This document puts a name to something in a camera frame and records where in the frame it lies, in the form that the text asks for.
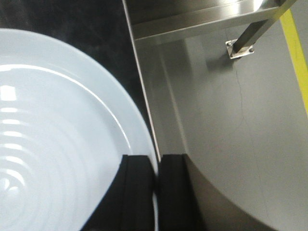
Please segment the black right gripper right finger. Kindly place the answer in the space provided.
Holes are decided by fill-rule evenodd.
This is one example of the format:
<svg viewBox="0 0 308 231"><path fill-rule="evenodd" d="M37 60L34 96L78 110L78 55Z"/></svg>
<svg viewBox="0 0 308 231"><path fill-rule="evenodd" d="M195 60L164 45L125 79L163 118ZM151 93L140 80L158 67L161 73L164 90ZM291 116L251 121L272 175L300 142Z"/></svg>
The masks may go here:
<svg viewBox="0 0 308 231"><path fill-rule="evenodd" d="M205 229L183 154L166 154L159 163L158 226L160 231Z"/></svg>

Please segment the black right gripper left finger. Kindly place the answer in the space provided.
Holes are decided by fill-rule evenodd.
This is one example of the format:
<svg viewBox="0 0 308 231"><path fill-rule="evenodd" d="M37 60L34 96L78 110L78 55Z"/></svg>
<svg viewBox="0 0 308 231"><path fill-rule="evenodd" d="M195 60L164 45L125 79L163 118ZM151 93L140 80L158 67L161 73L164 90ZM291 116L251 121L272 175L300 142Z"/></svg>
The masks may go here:
<svg viewBox="0 0 308 231"><path fill-rule="evenodd" d="M146 155L124 155L84 231L153 231L154 170Z"/></svg>

